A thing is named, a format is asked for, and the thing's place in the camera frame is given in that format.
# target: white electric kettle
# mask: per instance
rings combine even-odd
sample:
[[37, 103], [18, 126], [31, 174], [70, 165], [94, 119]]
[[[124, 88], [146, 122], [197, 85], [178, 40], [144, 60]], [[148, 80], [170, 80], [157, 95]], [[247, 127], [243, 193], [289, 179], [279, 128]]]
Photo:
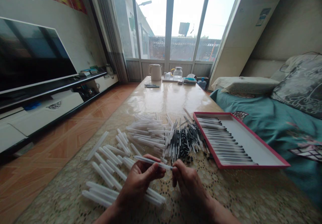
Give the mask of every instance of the white electric kettle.
[[161, 66], [159, 64], [149, 64], [149, 75], [153, 81], [161, 80]]

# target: glass pitcher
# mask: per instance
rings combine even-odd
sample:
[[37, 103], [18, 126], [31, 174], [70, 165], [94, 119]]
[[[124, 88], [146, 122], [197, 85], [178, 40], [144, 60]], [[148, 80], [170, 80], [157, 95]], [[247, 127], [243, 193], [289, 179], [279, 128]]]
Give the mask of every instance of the glass pitcher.
[[172, 75], [173, 80], [182, 80], [182, 67], [176, 67], [173, 70], [174, 70], [173, 75]]

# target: tv stand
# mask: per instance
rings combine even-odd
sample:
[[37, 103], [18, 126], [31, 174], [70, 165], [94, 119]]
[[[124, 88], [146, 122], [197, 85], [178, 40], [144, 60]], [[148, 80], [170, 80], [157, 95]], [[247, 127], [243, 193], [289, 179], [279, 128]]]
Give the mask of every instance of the tv stand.
[[[11, 96], [7, 93], [0, 95], [0, 156], [14, 154], [50, 127], [106, 93], [118, 82], [117, 75], [104, 78], [106, 74], [103, 72], [76, 80], [70, 77], [46, 83], [45, 86], [38, 85], [31, 87], [32, 89], [11, 92]], [[81, 97], [75, 91], [76, 87], [84, 84], [93, 89], [89, 98]], [[35, 101], [41, 102], [36, 109], [26, 111], [21, 107]]]

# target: blue bottle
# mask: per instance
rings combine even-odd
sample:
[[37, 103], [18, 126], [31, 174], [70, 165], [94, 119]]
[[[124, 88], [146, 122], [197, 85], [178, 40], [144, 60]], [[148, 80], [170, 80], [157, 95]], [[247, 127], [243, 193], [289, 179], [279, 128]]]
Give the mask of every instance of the blue bottle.
[[207, 82], [204, 81], [204, 77], [201, 78], [201, 80], [198, 80], [197, 84], [201, 87], [201, 89], [206, 90], [206, 84]]

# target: tv screen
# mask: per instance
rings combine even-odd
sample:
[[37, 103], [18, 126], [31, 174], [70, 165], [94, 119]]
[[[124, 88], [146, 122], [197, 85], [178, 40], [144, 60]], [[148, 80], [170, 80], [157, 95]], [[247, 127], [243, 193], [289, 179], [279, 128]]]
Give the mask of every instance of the tv screen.
[[74, 75], [55, 29], [0, 18], [0, 94]]

